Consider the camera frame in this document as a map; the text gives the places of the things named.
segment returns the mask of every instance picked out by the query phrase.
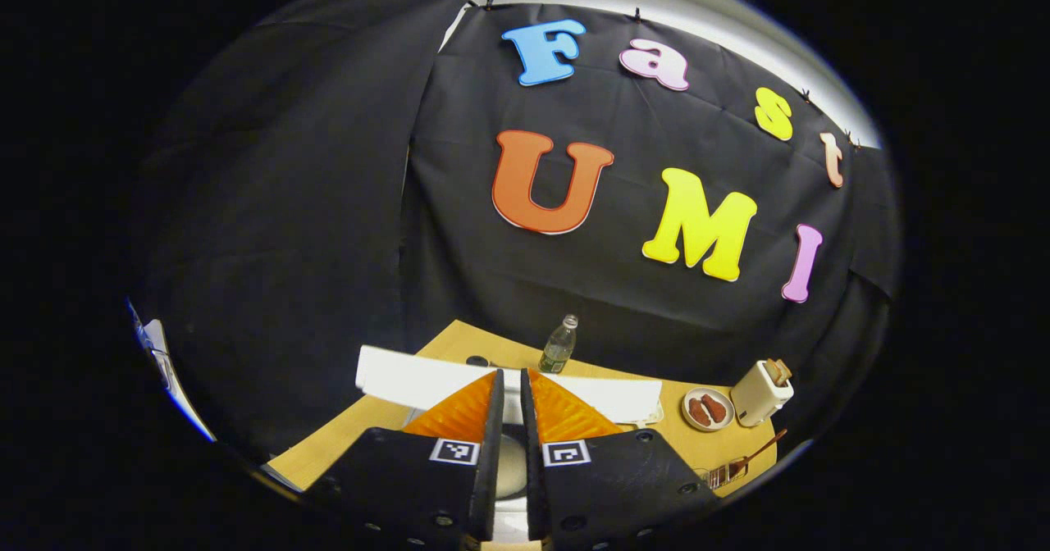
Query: blue letter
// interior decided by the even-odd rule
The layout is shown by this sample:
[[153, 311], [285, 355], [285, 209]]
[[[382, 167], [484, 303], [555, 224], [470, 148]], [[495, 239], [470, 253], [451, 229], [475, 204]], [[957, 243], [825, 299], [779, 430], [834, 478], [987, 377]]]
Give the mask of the blue letter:
[[[554, 40], [547, 39], [547, 33], [551, 31], [558, 33]], [[522, 65], [525, 65], [518, 82], [522, 85], [546, 84], [547, 81], [565, 80], [572, 76], [572, 65], [559, 62], [554, 54], [562, 54], [566, 59], [579, 58], [576, 39], [566, 33], [583, 35], [585, 31], [587, 28], [578, 21], [554, 21], [504, 31], [503, 40], [513, 40]]]

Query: white toaster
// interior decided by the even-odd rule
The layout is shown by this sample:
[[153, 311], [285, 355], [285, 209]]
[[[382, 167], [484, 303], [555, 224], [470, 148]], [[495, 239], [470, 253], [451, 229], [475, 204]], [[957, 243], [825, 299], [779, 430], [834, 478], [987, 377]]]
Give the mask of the white toaster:
[[777, 387], [773, 383], [765, 370], [765, 361], [757, 361], [729, 393], [733, 399], [733, 407], [736, 408], [736, 418], [743, 426], [757, 426], [765, 422], [794, 395], [795, 387], [791, 386], [791, 380], [783, 387]]

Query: table surface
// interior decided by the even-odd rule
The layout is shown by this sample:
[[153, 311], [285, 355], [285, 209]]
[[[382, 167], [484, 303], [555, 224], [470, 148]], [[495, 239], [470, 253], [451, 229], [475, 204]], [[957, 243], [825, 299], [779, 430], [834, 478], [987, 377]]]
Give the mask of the table surface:
[[[454, 320], [441, 334], [432, 339], [426, 346], [423, 346], [416, 356], [461, 363], [465, 362], [467, 357], [480, 356], [485, 357], [492, 364], [503, 367], [537, 368], [541, 351], [479, 330], [479, 327], [463, 323], [461, 320]], [[562, 375], [595, 379], [658, 379], [613, 370], [578, 360], [569, 360], [563, 368]], [[647, 428], [652, 428], [664, 436], [664, 439], [681, 459], [694, 469], [714, 469], [734, 459], [752, 454], [774, 436], [772, 420], [758, 424], [754, 428], [747, 428], [734, 419], [729, 426], [721, 430], [701, 432], [686, 423], [682, 417], [681, 399], [693, 387], [710, 387], [726, 396], [729, 395], [730, 388], [720, 385], [681, 383], [678, 380], [660, 381], [664, 383], [660, 390], [660, 404], [665, 411], [664, 420], [647, 426]], [[350, 445], [364, 430], [373, 426], [398, 430], [404, 425], [411, 411], [408, 406], [364, 396], [314, 433], [279, 457], [272, 459], [269, 465], [281, 473], [286, 480], [301, 489], [307, 489], [338, 458], [346, 452]], [[635, 427], [622, 426], [622, 428], [624, 431], [628, 431]], [[716, 489], [715, 494], [722, 497], [731, 494], [772, 467], [776, 460], [777, 445], [774, 444], [751, 462], [744, 476]], [[492, 551], [525, 550], [533, 547], [539, 549], [539, 542], [533, 542], [533, 544], [486, 543], [482, 547]]]

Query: foam letter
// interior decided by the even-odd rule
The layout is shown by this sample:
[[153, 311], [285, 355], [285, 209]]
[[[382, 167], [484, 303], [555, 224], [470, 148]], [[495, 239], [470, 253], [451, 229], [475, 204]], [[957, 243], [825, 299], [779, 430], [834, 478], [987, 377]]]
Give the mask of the foam letter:
[[791, 106], [788, 105], [788, 100], [770, 88], [755, 90], [755, 100], [758, 100], [758, 106], [755, 107], [758, 126], [780, 141], [791, 140]]
[[532, 203], [532, 181], [540, 157], [554, 147], [540, 133], [504, 131], [496, 135], [503, 148], [492, 182], [492, 205], [512, 226], [541, 234], [563, 234], [582, 226], [594, 203], [602, 169], [612, 163], [612, 152], [592, 144], [570, 144], [566, 148], [575, 161], [565, 203], [544, 208]]
[[824, 166], [827, 167], [827, 178], [837, 189], [842, 188], [842, 174], [839, 173], [839, 160], [842, 160], [842, 150], [835, 143], [835, 135], [832, 133], [821, 133], [820, 140], [824, 141]]
[[655, 40], [631, 40], [633, 49], [620, 54], [620, 65], [640, 77], [655, 77], [665, 88], [681, 92], [688, 90], [686, 58], [679, 51]]
[[[547, 39], [551, 31], [558, 33], [553, 40]], [[522, 85], [546, 84], [547, 81], [565, 80], [572, 76], [572, 65], [559, 62], [554, 54], [562, 54], [566, 59], [579, 58], [576, 39], [567, 33], [583, 35], [585, 31], [587, 28], [578, 21], [552, 21], [504, 31], [503, 39], [513, 40], [518, 55], [521, 55], [522, 65], [525, 66], [518, 82]]]
[[813, 272], [813, 261], [817, 258], [817, 248], [824, 241], [820, 232], [810, 226], [796, 227], [798, 233], [798, 255], [795, 256], [795, 268], [792, 268], [791, 279], [780, 290], [780, 296], [789, 301], [805, 303], [810, 297], [810, 273]]
[[667, 204], [656, 237], [642, 245], [646, 258], [672, 264], [678, 261], [678, 232], [686, 248], [686, 266], [693, 268], [700, 256], [715, 245], [704, 261], [704, 274], [732, 282], [740, 278], [740, 252], [748, 225], [758, 206], [743, 193], [729, 193], [718, 210], [710, 215], [704, 185], [696, 174], [668, 167], [662, 174], [667, 182]]

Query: water bottle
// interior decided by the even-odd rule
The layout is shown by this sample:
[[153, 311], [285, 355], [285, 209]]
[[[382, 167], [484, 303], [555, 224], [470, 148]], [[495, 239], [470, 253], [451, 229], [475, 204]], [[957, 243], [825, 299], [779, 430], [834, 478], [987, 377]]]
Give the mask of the water bottle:
[[576, 316], [567, 315], [562, 325], [551, 333], [547, 345], [543, 347], [543, 357], [540, 358], [540, 373], [561, 373], [565, 368], [565, 363], [572, 356], [572, 348], [576, 346], [579, 324]]

